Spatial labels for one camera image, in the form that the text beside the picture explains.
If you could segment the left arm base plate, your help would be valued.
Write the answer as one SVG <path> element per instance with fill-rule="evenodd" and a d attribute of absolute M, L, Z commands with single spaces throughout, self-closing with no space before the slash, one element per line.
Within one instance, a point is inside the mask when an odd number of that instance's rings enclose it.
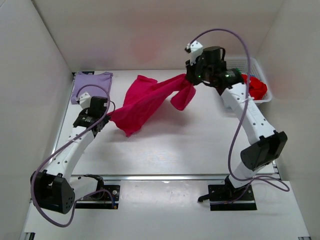
<path fill-rule="evenodd" d="M 117 210 L 119 208 L 121 186 L 119 184 L 105 184 L 107 192 L 86 196 L 77 201 L 76 209 Z"/>

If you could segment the pink t-shirt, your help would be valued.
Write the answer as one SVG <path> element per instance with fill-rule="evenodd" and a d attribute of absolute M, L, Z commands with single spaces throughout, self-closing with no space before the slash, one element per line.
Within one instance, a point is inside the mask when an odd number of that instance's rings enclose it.
<path fill-rule="evenodd" d="M 127 137 L 130 137 L 143 127 L 174 92 L 176 94 L 171 98 L 170 103 L 175 109 L 183 111 L 195 96 L 196 89 L 186 80 L 185 74 L 161 82 L 138 75 L 127 90 L 122 107 L 110 114 L 110 120 Z"/>

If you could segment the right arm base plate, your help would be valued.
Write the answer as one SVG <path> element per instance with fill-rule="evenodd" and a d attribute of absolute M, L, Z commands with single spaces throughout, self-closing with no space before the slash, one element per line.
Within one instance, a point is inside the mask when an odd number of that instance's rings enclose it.
<path fill-rule="evenodd" d="M 224 184 L 208 185 L 208 193 L 198 198 L 199 203 L 209 200 L 211 211 L 256 211 L 252 186 L 232 192 Z"/>

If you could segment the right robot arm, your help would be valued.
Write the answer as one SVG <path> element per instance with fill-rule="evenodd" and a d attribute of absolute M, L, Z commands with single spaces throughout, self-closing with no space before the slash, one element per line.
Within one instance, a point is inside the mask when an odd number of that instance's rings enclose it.
<path fill-rule="evenodd" d="M 237 116 L 237 132 L 243 128 L 249 147 L 240 152 L 240 164 L 230 170 L 224 184 L 217 190 L 200 196 L 198 202 L 216 200 L 218 204 L 230 204 L 240 199 L 254 180 L 269 182 L 272 176 L 256 174 L 277 159 L 288 137 L 278 132 L 263 116 L 249 95 L 249 79 L 244 79 L 237 68 L 227 68 L 226 51 L 219 46 L 204 48 L 199 42 L 189 43 L 185 51 L 186 79 L 193 85 L 204 84 L 215 88 L 223 102 Z"/>

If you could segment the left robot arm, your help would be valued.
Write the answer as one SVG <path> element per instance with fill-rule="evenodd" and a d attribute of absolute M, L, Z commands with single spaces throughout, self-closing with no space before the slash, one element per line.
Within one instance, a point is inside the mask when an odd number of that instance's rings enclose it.
<path fill-rule="evenodd" d="M 90 195 L 99 199 L 104 195 L 103 178 L 85 174 L 71 179 L 79 159 L 88 145 L 109 122 L 105 114 L 108 98 L 93 96 L 81 101 L 82 111 L 73 123 L 68 146 L 56 154 L 53 160 L 38 174 L 33 174 L 34 196 L 40 208 L 67 214 L 76 200 Z"/>

